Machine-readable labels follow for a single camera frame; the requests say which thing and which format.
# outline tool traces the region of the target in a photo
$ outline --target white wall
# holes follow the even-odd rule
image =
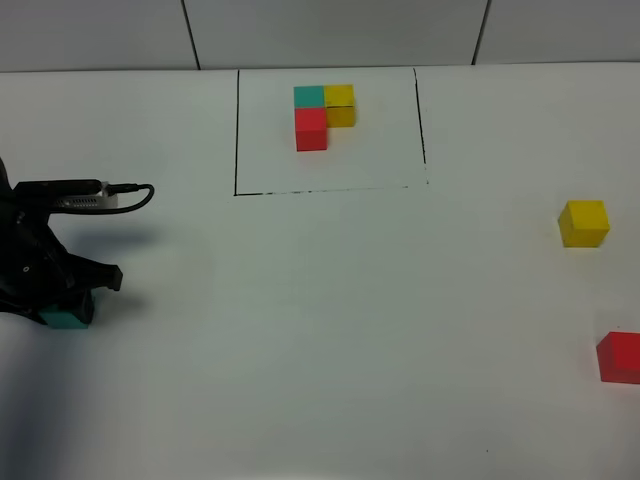
[[[640,60],[637,0],[494,0],[478,63]]]
[[[469,64],[486,0],[187,0],[203,68]]]
[[[0,71],[193,69],[180,0],[2,0]]]

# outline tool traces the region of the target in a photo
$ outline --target black line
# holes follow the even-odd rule
[[[191,22],[189,21],[189,15],[187,14],[187,6],[184,4],[184,0],[180,0],[182,4],[182,13],[184,14],[184,21],[187,22],[187,30],[189,31],[189,40],[191,40],[191,49],[193,50],[193,56],[196,59],[196,66],[198,70],[200,68],[200,59],[198,59],[198,51],[196,50],[196,43],[193,41],[193,32],[191,31]]]
[[[236,80],[236,173],[233,180],[233,196],[238,196],[238,139],[240,138],[240,70]]]
[[[409,188],[409,185],[403,185],[402,187],[355,187],[355,188],[329,188],[326,190],[294,190],[291,192],[254,192],[254,193],[238,193],[236,197],[260,197],[269,195],[301,195],[307,193],[332,193],[332,192],[364,192],[367,190],[402,190]]]
[[[484,17],[482,17],[482,24],[480,25],[480,33],[478,34],[478,41],[476,42],[476,49],[473,52],[473,60],[471,65],[475,65],[478,60],[478,53],[480,52],[480,44],[484,38],[484,28],[487,26],[487,19],[489,18],[489,10],[491,9],[491,2],[493,0],[487,0],[487,6],[484,9]]]
[[[424,149],[424,130],[422,130],[422,112],[420,111],[420,92],[418,91],[418,74],[413,69],[413,77],[416,80],[416,105],[418,107],[418,123],[420,124],[420,141],[422,142],[422,161],[427,164],[427,152]]]

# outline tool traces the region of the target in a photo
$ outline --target red cube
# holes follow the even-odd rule
[[[296,147],[299,152],[326,150],[327,111],[324,108],[296,108]]]
[[[603,382],[640,384],[640,333],[609,332],[596,350]]]

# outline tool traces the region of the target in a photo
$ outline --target black outline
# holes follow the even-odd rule
[[[330,193],[330,192],[364,192],[367,190],[403,190],[409,188],[409,185],[401,187],[354,187],[354,188],[328,188],[325,190],[293,190],[291,192],[254,192],[254,193],[238,193],[236,197],[260,197],[270,195],[301,195],[306,193]]]
[[[240,137],[240,70],[236,81],[236,172],[233,180],[233,196],[238,196],[238,139]]]
[[[484,16],[482,17],[482,24],[480,25],[480,33],[478,34],[478,41],[476,42],[476,49],[473,51],[473,59],[471,65],[475,65],[478,60],[478,53],[480,53],[480,45],[484,38],[484,29],[487,26],[487,19],[489,18],[489,10],[491,9],[491,3],[493,0],[487,0],[487,6],[484,9]]]
[[[422,130],[422,112],[420,111],[420,92],[418,91],[418,74],[413,69],[413,78],[416,81],[416,105],[418,107],[418,123],[420,124],[420,141],[422,142],[422,161],[427,165],[427,152],[424,149],[424,130]]]

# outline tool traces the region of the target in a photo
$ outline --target white surface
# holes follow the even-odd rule
[[[353,84],[356,125],[330,128],[329,149],[297,152],[293,88]],[[245,70],[240,74],[238,193],[424,185],[411,68]]]
[[[158,187],[130,216],[54,218],[125,281],[85,332],[0,322],[2,466],[636,478],[640,390],[601,384],[594,349],[640,330],[640,69],[418,73],[428,186],[236,198],[234,73],[0,76],[14,182]],[[607,203],[601,249],[561,247],[578,196]]]
[[[180,0],[0,2],[0,71],[195,69]]]
[[[202,68],[470,64],[486,0],[187,0]]]
[[[493,0],[478,63],[640,60],[633,0]]]

